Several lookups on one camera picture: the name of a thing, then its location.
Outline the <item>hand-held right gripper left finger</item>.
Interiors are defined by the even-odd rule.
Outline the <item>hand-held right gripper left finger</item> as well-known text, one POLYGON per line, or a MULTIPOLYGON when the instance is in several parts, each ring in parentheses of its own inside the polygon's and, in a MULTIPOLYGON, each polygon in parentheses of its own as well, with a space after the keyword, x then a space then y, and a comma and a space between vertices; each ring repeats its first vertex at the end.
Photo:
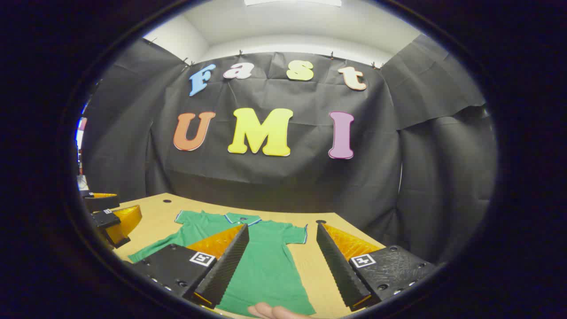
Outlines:
POLYGON ((240 224, 188 246, 168 244, 130 270, 172 296, 214 309, 249 244, 249 227, 240 224))

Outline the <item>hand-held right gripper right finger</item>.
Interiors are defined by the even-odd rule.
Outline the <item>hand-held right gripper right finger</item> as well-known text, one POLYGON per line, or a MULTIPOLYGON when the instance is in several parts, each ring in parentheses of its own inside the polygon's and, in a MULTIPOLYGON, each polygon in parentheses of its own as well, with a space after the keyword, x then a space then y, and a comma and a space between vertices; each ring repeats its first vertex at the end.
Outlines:
POLYGON ((322 221, 318 222, 316 240, 351 311, 405 292, 438 269, 399 245, 379 248, 322 221))

